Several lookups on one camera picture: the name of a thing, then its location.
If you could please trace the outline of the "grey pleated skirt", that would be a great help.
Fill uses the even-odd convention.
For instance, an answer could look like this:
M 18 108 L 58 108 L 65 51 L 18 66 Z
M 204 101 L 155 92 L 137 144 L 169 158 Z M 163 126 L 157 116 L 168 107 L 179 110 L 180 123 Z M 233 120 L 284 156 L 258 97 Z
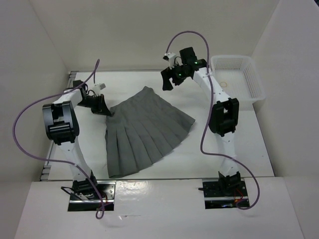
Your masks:
M 188 136 L 195 119 L 150 87 L 111 107 L 106 117 L 110 178 L 138 173 L 170 154 Z

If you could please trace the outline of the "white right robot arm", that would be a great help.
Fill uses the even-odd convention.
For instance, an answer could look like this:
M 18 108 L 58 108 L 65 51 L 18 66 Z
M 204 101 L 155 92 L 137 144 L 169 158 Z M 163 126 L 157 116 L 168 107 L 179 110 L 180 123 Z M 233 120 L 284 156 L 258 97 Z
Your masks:
M 214 78 L 214 72 L 207 65 L 205 59 L 198 59 L 193 48 L 181 50 L 180 55 L 166 52 L 163 59 L 168 62 L 168 67 L 161 72 L 163 79 L 162 89 L 171 91 L 173 86 L 180 85 L 190 77 L 204 91 L 211 102 L 208 125 L 205 130 L 210 130 L 216 137 L 218 152 L 223 161 L 218 171 L 218 184 L 213 187 L 214 192 L 229 196 L 236 191 L 241 182 L 241 175 L 235 162 L 235 130 L 238 124 L 239 101 L 231 98 Z

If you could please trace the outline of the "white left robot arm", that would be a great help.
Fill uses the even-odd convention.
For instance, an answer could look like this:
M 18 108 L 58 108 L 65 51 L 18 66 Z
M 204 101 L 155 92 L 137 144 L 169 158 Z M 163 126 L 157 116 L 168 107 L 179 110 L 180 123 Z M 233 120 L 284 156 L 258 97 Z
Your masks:
M 64 152 L 66 160 L 75 164 L 70 168 L 73 175 L 72 190 L 76 197 L 83 195 L 93 199 L 99 194 L 99 186 L 80 149 L 80 127 L 74 111 L 76 106 L 89 108 L 96 115 L 112 115 L 106 106 L 104 95 L 89 95 L 87 85 L 76 80 L 73 87 L 67 88 L 59 99 L 42 106 L 44 126 L 47 137 Z

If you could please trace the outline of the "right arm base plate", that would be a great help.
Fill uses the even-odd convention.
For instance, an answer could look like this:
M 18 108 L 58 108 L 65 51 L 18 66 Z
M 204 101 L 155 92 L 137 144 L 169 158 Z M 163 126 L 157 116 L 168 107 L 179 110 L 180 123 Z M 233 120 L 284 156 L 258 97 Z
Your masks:
M 250 206 L 245 181 L 242 180 L 236 189 L 223 192 L 217 180 L 203 180 L 198 188 L 203 193 L 205 209 L 247 208 Z

